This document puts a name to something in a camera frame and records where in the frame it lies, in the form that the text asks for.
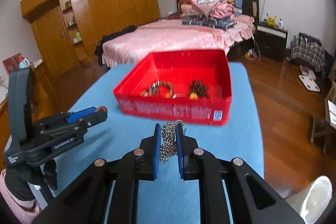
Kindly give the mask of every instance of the red box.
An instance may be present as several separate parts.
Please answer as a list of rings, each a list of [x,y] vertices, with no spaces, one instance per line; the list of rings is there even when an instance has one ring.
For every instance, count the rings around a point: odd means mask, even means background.
[[[209,87],[208,98],[187,98],[194,79],[200,79]],[[170,82],[173,94],[185,94],[185,97],[164,98],[166,92],[160,92],[161,96],[140,95],[158,80]],[[226,124],[232,101],[230,70],[222,50],[150,53],[136,64],[113,93],[125,114],[216,125]]]

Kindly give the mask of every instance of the plaid blanket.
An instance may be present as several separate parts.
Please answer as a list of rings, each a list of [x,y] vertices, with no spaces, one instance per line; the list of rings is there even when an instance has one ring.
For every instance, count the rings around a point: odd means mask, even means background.
[[[227,31],[228,28],[234,27],[237,24],[235,20],[227,17],[224,19],[216,19],[206,16],[188,16],[182,20],[182,25],[198,25],[210,28],[222,29]]]
[[[294,58],[308,62],[315,67],[316,72],[322,71],[326,66],[325,51],[321,44],[298,34],[291,41],[291,59]]]

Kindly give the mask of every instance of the pikachu figurine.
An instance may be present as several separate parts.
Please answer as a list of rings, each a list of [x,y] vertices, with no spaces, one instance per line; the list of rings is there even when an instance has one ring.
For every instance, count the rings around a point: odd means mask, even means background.
[[[270,17],[268,14],[266,14],[267,15],[267,25],[268,26],[271,26],[271,27],[273,27],[274,25],[275,25],[275,18],[277,17],[277,16],[275,16],[275,17]]]

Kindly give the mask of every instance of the pink bedspread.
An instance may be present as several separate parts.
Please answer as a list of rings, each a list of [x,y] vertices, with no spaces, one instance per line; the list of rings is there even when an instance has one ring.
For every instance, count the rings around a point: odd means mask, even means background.
[[[222,49],[227,54],[230,46],[250,39],[255,27],[237,21],[227,31],[203,26],[182,25],[181,19],[160,20],[124,34],[103,44],[102,60],[108,67],[137,63],[150,52],[183,49]]]

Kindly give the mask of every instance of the blue table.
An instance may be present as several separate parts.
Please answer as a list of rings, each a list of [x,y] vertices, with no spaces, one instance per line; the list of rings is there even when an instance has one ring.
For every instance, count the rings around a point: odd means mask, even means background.
[[[133,66],[128,64],[112,68],[70,109],[79,111],[104,105],[109,112],[106,122],[88,130],[83,144],[56,158],[57,193],[96,159],[120,159],[138,148],[143,138],[152,136],[157,122],[161,125],[167,122],[124,115],[120,111],[112,90]],[[247,72],[241,63],[235,62],[230,63],[230,71],[233,96],[228,123],[220,127],[186,123],[186,135],[196,138],[199,147],[217,158],[244,159],[263,177],[263,139]],[[138,224],[200,222],[198,181],[180,179],[176,156],[167,164],[160,162],[157,180],[139,182],[137,218]]]

